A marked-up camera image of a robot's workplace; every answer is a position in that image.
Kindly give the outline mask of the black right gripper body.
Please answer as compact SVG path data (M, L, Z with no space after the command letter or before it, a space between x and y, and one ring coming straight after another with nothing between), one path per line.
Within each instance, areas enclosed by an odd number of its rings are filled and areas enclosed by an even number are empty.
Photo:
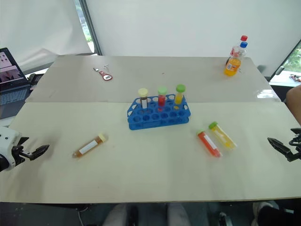
M296 136L291 140L289 141L289 145L291 146L295 146L296 147L296 151L297 153L293 154L291 157L290 157L290 160L291 161L295 161L297 159L300 159L301 158L301 134L296 134Z

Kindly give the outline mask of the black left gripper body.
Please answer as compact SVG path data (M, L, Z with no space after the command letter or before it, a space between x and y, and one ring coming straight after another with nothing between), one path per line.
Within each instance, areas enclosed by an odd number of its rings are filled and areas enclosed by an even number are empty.
M25 161L25 158L21 157L19 154L23 151L24 147L18 147L16 142L12 143L11 155L12 155L12 165L19 165Z

